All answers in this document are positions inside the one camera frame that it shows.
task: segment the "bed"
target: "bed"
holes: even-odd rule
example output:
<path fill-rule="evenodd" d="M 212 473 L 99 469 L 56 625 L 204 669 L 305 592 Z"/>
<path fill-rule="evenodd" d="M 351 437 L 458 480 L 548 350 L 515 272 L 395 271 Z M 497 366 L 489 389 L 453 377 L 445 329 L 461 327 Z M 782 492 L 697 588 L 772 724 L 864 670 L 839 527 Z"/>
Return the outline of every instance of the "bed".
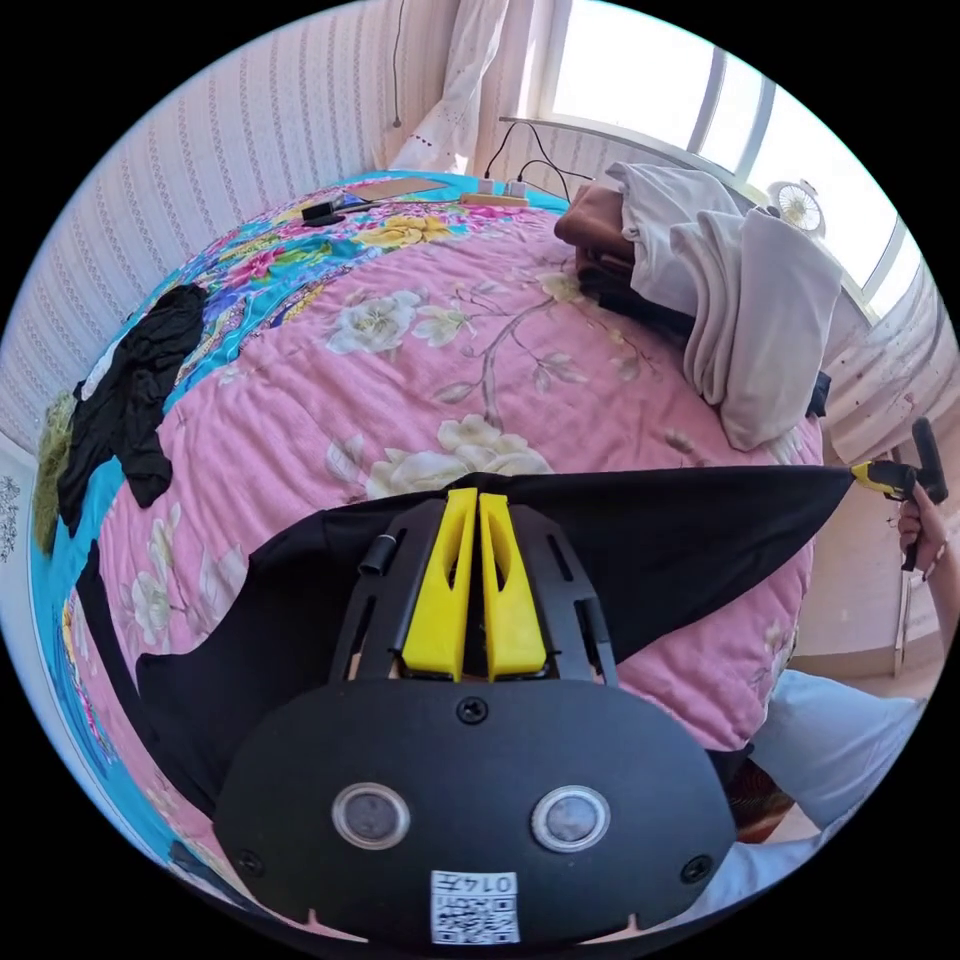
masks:
<path fill-rule="evenodd" d="M 143 653 L 202 643 L 249 555 L 318 509 L 438 489 L 474 471 L 821 463 L 814 419 L 751 453 L 731 448 L 684 380 L 679 351 L 582 296 L 573 250 L 553 233 L 562 201 L 464 206 L 475 180 L 430 177 L 444 186 L 306 228 L 299 211 L 346 184 L 317 191 L 168 277 L 117 339 L 166 291 L 209 292 L 200 344 L 159 430 L 172 483 L 141 509 L 111 461 L 93 475 L 76 535 L 61 524 L 51 556 L 34 547 L 43 655 L 89 764 L 161 861 L 227 898 L 243 887 L 210 821 L 153 764 L 86 635 L 75 585 L 94 540 L 132 672 Z M 621 684 L 707 749 L 739 749 L 792 652 L 812 559 L 811 543 L 727 607 L 642 650 L 621 665 Z"/>

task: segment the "cardboard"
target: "cardboard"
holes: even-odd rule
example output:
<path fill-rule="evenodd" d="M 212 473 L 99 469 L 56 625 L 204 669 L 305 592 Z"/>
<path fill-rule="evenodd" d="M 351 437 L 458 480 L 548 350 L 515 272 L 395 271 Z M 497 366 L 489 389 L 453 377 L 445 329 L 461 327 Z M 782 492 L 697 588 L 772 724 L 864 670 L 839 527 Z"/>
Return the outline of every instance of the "cardboard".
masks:
<path fill-rule="evenodd" d="M 437 180 L 423 177 L 398 177 L 396 180 L 384 180 L 382 183 L 365 183 L 359 186 L 350 184 L 350 193 L 361 200 L 391 200 L 405 197 L 408 193 L 426 193 L 428 190 L 441 190 L 448 186 Z"/>

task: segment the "pile of clothes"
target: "pile of clothes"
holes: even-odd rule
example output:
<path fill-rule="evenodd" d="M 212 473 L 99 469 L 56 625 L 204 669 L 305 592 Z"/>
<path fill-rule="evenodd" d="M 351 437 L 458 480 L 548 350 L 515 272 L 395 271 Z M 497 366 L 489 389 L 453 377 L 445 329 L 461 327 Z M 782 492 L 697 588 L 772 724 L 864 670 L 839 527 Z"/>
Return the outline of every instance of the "pile of clothes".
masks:
<path fill-rule="evenodd" d="M 44 554 L 53 551 L 58 518 L 76 534 L 90 478 L 111 458 L 141 507 L 170 486 L 157 428 L 181 364 L 200 343 L 206 301 L 196 284 L 169 290 L 47 410 L 33 497 L 34 539 Z"/>
<path fill-rule="evenodd" d="M 683 349 L 683 371 L 749 451 L 824 416 L 840 265 L 775 208 L 742 213 L 710 174 L 615 163 L 557 221 L 581 290 Z"/>

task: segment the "finger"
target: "finger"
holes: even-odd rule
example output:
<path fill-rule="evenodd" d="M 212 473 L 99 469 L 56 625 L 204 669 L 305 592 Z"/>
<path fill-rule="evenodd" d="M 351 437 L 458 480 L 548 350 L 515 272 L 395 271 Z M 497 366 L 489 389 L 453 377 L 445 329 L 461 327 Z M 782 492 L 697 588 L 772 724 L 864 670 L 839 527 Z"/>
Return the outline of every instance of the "finger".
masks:
<path fill-rule="evenodd" d="M 937 509 L 934 502 L 930 499 L 930 494 L 928 494 L 919 483 L 914 484 L 913 498 L 916 500 L 915 506 L 920 516 L 926 516 L 931 511 Z"/>

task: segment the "electrical cable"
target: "electrical cable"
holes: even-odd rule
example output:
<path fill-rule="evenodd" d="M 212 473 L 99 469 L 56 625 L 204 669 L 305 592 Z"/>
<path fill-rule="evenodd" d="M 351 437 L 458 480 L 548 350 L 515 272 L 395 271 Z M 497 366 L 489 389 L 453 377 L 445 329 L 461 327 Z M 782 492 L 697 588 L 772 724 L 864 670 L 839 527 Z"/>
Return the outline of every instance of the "electrical cable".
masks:
<path fill-rule="evenodd" d="M 582 180 L 594 180 L 594 177 L 588 177 L 585 173 L 577 173 L 575 170 L 561 170 L 559 167 L 554 166 L 552 163 L 548 163 L 546 160 L 539 160 L 534 158 L 533 160 L 528 160 L 521 168 L 520 172 L 517 174 L 517 180 L 520 183 L 523 183 L 523 171 L 530 166 L 531 163 L 542 163 L 545 167 L 549 167 L 553 172 L 560 178 L 560 182 L 563 184 L 563 192 L 566 195 L 567 203 L 570 202 L 570 190 L 567 187 L 567 181 L 564 180 L 564 175 L 568 177 L 580 177 Z"/>
<path fill-rule="evenodd" d="M 400 91 L 397 89 L 397 51 L 400 49 L 400 34 L 403 29 L 403 8 L 406 2 L 407 0 L 400 0 L 400 13 L 397 16 L 397 36 L 393 43 L 393 125 L 397 128 L 403 126 L 400 122 Z"/>
<path fill-rule="evenodd" d="M 491 169 L 491 167 L 493 167 L 494 163 L 496 162 L 497 157 L 499 157 L 500 154 L 503 153 L 503 149 L 504 149 L 504 147 L 506 147 L 507 141 L 510 139 L 510 134 L 513 133 L 513 128 L 514 128 L 518 123 L 522 123 L 524 126 L 529 127 L 529 128 L 533 131 L 533 136 L 534 136 L 534 138 L 535 138 L 536 141 L 537 141 L 537 146 L 540 148 L 540 152 L 543 154 L 543 160 L 530 160 L 530 161 L 528 161 L 527 163 L 524 164 L 524 166 L 523 166 L 522 169 L 520 170 L 520 175 L 517 177 L 517 180 L 518 180 L 518 181 L 522 181 L 522 180 L 523 180 L 523 171 L 526 170 L 527 167 L 528 167 L 531 163 L 543 163 L 543 164 L 545 164 L 546 166 L 550 167 L 550 169 L 553 170 L 553 171 L 557 174 L 557 176 L 560 178 L 560 182 L 563 184 L 563 192 L 564 192 L 564 194 L 566 194 L 567 203 L 569 203 L 569 202 L 570 202 L 570 191 L 567 189 L 567 182 L 566 182 L 566 180 L 564 180 L 564 178 L 563 178 L 563 177 L 564 177 L 564 174 L 566 174 L 568 177 L 581 177 L 581 178 L 584 179 L 584 180 L 594 180 L 594 179 L 595 179 L 594 177 L 587 176 L 587 174 L 584 174 L 584 173 L 576 173 L 575 171 L 572 171 L 572 170 L 561 170 L 561 169 L 550 159 L 550 155 L 549 155 L 549 154 L 547 153 L 547 151 L 544 149 L 543 141 L 540 139 L 540 134 L 539 134 L 539 132 L 537 131 L 537 128 L 536 128 L 532 123 L 530 123 L 530 121 L 528 121 L 528 120 L 514 120 L 513 123 L 511 123 L 510 126 L 509 126 L 509 128 L 507 129 L 507 132 L 503 135 L 503 140 L 500 141 L 500 146 L 499 146 L 499 148 L 497 149 L 497 152 L 493 155 L 493 157 L 490 159 L 490 162 L 487 164 L 487 169 L 486 169 L 486 171 L 485 171 L 484 174 L 483 174 L 483 178 L 484 178 L 485 180 L 489 180 L 489 179 L 490 179 L 490 169 Z"/>

